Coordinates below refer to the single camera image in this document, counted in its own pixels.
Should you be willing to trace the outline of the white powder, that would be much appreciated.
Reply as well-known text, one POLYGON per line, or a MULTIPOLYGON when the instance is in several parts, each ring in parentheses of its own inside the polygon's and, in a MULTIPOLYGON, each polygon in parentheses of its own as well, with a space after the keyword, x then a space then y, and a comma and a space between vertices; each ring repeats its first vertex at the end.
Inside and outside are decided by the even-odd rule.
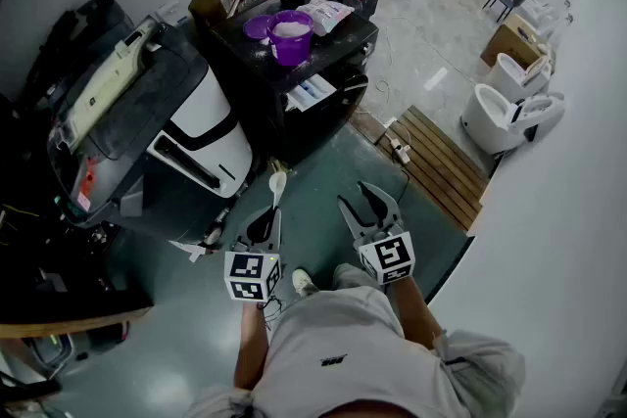
POLYGON ((272 34, 282 38, 294 38, 306 35, 311 32, 311 28, 306 23, 281 22, 272 29, 272 34))

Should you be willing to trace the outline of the black bag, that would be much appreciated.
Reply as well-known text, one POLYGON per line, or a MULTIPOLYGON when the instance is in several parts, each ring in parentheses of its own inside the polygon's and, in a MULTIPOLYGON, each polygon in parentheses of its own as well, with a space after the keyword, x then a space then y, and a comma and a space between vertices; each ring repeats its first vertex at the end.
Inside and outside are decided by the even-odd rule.
POLYGON ((89 0, 63 12, 33 63, 21 104, 31 108, 69 87, 106 50, 133 30, 130 17, 116 0, 89 0))

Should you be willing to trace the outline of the person's grey t-shirt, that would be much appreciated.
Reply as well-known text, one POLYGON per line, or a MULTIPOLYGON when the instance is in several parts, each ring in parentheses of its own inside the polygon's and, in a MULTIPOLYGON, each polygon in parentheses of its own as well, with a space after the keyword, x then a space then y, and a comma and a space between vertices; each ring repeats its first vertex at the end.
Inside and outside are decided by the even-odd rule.
POLYGON ((409 418, 509 418, 524 380, 524 358, 508 343, 454 331, 425 348, 405 338, 380 291, 361 286, 290 306, 257 384, 210 389, 186 418, 321 418, 350 404, 409 418))

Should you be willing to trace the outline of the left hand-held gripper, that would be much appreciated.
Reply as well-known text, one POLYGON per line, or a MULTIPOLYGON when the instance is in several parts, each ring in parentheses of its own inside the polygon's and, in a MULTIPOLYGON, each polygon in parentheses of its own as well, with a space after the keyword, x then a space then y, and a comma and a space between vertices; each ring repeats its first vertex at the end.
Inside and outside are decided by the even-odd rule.
POLYGON ((267 303, 281 280, 280 208, 267 207, 241 223, 224 255, 224 282, 235 301, 267 303))

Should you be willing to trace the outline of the pink white powder bag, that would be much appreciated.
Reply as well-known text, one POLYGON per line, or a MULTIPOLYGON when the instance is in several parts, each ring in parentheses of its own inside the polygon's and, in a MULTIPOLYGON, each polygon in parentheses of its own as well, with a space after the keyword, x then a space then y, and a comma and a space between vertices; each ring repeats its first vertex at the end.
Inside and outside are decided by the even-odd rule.
POLYGON ((332 0, 311 0, 299 6, 298 11, 308 14, 313 20, 313 32, 322 37, 329 34, 335 26, 347 18, 355 9, 332 0))

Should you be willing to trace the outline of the person's left white shoe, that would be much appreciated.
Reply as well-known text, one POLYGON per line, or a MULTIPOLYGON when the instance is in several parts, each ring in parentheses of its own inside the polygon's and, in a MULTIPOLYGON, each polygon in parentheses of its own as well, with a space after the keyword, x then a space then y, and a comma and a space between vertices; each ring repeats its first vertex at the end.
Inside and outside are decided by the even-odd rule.
POLYGON ((302 298, 313 295, 319 291, 312 277, 303 268, 297 268, 292 272, 292 284, 297 295, 302 298))

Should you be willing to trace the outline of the white and black top-loader machine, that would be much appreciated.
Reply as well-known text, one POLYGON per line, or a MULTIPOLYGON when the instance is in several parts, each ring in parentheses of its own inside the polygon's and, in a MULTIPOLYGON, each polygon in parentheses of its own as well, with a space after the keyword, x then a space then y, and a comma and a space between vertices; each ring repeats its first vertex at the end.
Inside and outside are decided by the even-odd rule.
POLYGON ((46 142, 55 201, 102 222, 198 244, 244 186, 252 148, 184 32, 144 19, 54 94, 46 142))

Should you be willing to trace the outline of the person's grey trousers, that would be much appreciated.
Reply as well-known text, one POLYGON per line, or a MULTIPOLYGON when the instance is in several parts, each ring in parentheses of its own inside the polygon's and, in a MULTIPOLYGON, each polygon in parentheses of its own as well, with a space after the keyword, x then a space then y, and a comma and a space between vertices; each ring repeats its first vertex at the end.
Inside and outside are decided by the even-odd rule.
POLYGON ((342 290, 357 287, 369 287, 382 292, 383 289, 366 271, 349 263, 339 264, 332 277, 331 289, 342 290))

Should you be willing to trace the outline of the person's left forearm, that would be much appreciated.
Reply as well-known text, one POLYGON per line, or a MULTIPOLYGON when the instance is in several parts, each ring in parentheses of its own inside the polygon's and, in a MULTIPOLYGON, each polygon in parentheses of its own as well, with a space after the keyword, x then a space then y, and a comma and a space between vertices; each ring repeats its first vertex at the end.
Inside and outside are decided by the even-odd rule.
POLYGON ((252 390, 261 379, 268 351, 264 311, 256 304, 244 302, 240 345, 233 383, 237 388, 252 390))

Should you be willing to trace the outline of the person's right forearm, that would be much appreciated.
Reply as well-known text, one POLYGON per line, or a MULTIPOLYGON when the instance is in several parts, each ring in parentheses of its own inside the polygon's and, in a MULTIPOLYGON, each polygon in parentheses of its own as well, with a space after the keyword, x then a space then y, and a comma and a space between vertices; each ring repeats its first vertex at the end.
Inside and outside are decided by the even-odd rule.
POLYGON ((444 330, 431 313, 414 279, 407 276, 393 282, 390 289, 405 338, 427 349, 434 349, 435 341, 444 334, 444 330))

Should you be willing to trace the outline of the white power strip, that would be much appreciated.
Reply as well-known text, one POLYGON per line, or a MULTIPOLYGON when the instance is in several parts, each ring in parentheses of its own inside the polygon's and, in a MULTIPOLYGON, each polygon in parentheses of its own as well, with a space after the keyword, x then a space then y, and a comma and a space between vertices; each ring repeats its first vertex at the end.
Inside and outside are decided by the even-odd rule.
POLYGON ((403 145, 401 141, 396 138, 390 138, 389 142, 393 155, 401 162, 402 165, 408 164, 410 162, 410 145, 403 145))

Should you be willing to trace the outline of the purple round lid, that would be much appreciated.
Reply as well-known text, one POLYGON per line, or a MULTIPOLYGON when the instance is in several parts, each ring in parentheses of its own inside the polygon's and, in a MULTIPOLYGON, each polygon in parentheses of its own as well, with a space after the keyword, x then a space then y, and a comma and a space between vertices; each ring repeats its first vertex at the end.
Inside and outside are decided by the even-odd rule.
POLYGON ((272 21, 270 15, 259 15, 247 20, 243 25, 244 34, 252 40, 267 38, 267 28, 272 21))

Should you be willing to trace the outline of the wooden slat mat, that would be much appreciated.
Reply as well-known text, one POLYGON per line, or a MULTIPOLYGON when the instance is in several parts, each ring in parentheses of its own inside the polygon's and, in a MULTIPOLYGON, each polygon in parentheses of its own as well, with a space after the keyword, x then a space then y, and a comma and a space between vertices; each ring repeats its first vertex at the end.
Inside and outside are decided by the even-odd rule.
POLYGON ((470 230, 482 209, 489 178, 430 118, 417 107, 409 107, 392 120, 376 147, 458 227, 470 230), (393 155, 390 138, 410 145, 408 164, 402 165, 393 155))

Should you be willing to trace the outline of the white plastic spoon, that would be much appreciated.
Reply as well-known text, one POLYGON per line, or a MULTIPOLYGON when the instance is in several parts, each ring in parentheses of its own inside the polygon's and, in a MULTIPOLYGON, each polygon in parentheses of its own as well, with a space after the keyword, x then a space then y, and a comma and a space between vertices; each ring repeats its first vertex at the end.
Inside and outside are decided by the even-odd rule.
POLYGON ((268 181, 268 187, 272 193, 272 208, 277 209, 287 182, 287 174, 284 171, 276 171, 268 181))

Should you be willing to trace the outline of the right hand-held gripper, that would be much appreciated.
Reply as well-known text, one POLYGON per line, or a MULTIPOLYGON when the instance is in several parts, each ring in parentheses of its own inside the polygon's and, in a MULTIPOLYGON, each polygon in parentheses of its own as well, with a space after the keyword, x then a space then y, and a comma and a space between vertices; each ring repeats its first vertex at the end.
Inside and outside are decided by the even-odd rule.
POLYGON ((379 285, 411 276, 415 266, 413 245, 410 233, 398 225, 401 224, 401 213, 396 200, 371 183, 360 181, 358 186, 376 222, 363 222, 340 195, 337 204, 356 240, 354 246, 362 266, 379 285))

